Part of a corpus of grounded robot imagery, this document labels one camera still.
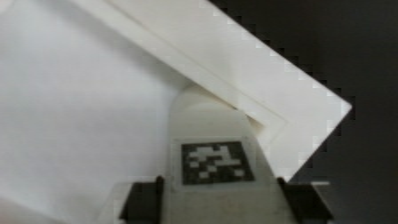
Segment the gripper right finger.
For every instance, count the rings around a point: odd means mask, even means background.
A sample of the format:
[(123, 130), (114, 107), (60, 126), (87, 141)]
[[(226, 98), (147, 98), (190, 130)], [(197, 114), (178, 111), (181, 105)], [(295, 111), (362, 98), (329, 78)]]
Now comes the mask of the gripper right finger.
[(277, 183), (298, 224), (355, 224), (329, 181), (288, 182), (279, 177)]

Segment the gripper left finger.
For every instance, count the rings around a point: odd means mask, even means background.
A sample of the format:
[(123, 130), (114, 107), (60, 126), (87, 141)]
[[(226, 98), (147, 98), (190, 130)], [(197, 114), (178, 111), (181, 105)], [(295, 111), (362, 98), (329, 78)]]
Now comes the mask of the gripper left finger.
[(99, 213), (99, 224), (160, 224), (165, 179), (119, 183)]

